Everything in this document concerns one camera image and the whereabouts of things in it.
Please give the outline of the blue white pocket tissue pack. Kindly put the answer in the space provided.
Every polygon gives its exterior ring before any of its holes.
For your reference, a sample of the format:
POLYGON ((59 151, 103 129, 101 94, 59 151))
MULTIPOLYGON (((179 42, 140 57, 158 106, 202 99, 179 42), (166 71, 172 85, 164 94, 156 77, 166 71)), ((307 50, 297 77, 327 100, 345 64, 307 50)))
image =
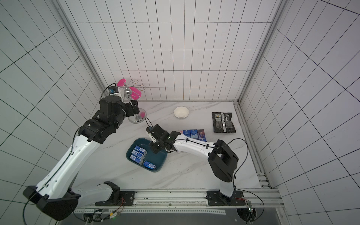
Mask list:
POLYGON ((192 129, 190 130, 190 137, 193 139, 198 139, 198 130, 197 129, 192 129))

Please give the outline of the blue red pocket tissue pack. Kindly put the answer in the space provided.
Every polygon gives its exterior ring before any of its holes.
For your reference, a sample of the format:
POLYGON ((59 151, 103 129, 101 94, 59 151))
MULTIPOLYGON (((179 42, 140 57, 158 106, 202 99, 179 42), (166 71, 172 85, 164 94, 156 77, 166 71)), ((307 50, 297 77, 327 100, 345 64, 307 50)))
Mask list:
POLYGON ((205 136, 205 132, 203 129, 198 129, 197 135, 198 135, 198 140, 206 142, 206 136, 205 136))

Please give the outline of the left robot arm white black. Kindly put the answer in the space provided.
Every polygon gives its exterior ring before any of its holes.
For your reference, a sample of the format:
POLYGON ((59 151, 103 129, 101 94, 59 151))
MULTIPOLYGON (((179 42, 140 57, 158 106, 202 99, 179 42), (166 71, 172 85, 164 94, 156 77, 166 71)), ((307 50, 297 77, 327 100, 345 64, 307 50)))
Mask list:
POLYGON ((72 190, 80 169, 105 140, 116 132, 125 118, 140 112, 137 100, 124 103, 116 95, 99 101, 100 109, 74 134, 72 144, 51 172, 35 186, 27 186, 23 195, 40 211, 57 221, 75 209, 93 203, 116 206, 121 201, 120 188, 110 181, 83 191, 72 190))

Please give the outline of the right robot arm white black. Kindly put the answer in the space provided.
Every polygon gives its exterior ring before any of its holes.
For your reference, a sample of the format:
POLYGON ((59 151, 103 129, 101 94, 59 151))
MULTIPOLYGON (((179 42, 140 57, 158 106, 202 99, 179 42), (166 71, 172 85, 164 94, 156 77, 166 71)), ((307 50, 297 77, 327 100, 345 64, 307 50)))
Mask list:
POLYGON ((153 152, 166 150, 168 152, 185 152, 208 161, 214 175, 220 179, 219 192, 227 198, 234 194, 233 179, 239 158, 222 140, 203 142, 173 131, 149 131, 153 152))

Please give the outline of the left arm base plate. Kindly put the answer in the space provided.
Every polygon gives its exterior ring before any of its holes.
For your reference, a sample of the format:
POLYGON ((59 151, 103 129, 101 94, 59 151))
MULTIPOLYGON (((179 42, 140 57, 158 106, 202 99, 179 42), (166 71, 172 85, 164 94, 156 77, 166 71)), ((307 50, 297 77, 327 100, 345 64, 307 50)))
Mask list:
POLYGON ((132 206, 135 198, 135 191, 115 191, 106 201, 96 202, 96 206, 120 207, 132 206))

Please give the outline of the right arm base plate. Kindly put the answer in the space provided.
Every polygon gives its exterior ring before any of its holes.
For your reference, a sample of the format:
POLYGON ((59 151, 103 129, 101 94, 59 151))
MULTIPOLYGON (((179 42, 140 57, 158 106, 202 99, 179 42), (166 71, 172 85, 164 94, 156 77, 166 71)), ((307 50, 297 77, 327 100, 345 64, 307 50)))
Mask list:
POLYGON ((207 191, 205 197, 209 206, 245 206, 246 200, 243 192, 235 190, 231 197, 227 197, 220 193, 219 190, 207 191))

